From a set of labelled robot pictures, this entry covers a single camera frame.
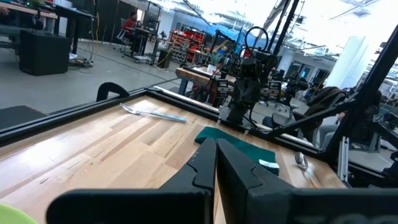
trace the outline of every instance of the concrete floor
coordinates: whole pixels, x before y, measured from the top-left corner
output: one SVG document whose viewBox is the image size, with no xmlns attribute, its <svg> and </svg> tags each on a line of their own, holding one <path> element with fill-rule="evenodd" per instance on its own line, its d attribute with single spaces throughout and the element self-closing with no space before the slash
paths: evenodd
<svg viewBox="0 0 398 224">
<path fill-rule="evenodd" d="M 78 55 L 90 57 L 91 46 L 88 46 L 87 42 L 80 42 L 78 47 Z M 179 66 L 177 63 L 172 62 L 166 71 L 144 63 L 136 64 L 129 57 L 122 58 L 120 51 L 114 50 L 113 47 L 109 44 L 95 44 L 94 67 L 91 69 L 69 70 L 65 74 L 42 77 L 21 72 L 14 53 L 0 49 L 0 109 L 26 105 L 43 113 L 54 113 L 95 101 L 98 87 L 104 82 L 114 82 L 126 90 L 135 90 L 176 78 L 175 69 Z M 178 90 L 179 84 L 180 80 L 173 80 L 159 86 L 168 90 Z M 293 99 L 292 103 L 299 106 L 297 111 L 300 113 L 304 113 L 308 108 L 305 103 L 296 99 Z M 261 123 L 265 116 L 272 116 L 274 112 L 288 115 L 284 108 L 275 108 L 272 103 L 269 106 L 257 104 L 252 118 Z M 323 124 L 331 124 L 334 121 L 335 118 L 327 118 Z M 376 154 L 350 151 L 349 158 L 382 171 L 392 164 L 390 154 L 390 151 L 385 150 Z"/>
</svg>

